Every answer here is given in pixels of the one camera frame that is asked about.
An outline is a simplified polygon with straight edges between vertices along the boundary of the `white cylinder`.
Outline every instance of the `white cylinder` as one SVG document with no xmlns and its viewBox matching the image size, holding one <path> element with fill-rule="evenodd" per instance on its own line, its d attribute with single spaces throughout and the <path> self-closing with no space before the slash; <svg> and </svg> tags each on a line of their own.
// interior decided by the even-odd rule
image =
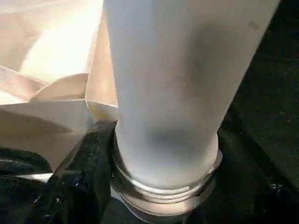
<svg viewBox="0 0 299 224">
<path fill-rule="evenodd" d="M 107 0 L 119 158 L 144 185 L 207 175 L 216 132 L 278 0 Z"/>
</svg>

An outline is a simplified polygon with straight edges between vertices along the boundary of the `black fabric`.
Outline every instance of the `black fabric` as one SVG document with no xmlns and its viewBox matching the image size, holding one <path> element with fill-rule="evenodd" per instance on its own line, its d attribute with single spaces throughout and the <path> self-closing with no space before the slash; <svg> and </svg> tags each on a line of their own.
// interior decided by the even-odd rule
<svg viewBox="0 0 299 224">
<path fill-rule="evenodd" d="M 0 148 L 0 175 L 51 172 L 49 163 L 36 153 Z"/>
<path fill-rule="evenodd" d="M 114 122 L 97 122 L 47 184 L 14 175 L 50 173 L 41 156 L 0 150 L 0 223 L 98 224 L 108 205 Z"/>
<path fill-rule="evenodd" d="M 22 220 L 45 186 L 14 175 L 51 172 L 49 163 L 38 154 L 0 148 L 0 223 Z"/>
<path fill-rule="evenodd" d="M 115 123 L 99 121 L 49 179 L 25 224 L 97 224 L 110 201 Z"/>
</svg>

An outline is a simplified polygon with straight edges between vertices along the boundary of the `white tube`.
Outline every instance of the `white tube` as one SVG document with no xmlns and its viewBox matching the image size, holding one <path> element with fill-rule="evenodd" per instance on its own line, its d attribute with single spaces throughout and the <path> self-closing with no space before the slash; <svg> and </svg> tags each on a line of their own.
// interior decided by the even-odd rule
<svg viewBox="0 0 299 224">
<path fill-rule="evenodd" d="M 162 189 L 207 175 L 216 132 L 278 0 L 107 0 L 128 175 Z"/>
</svg>

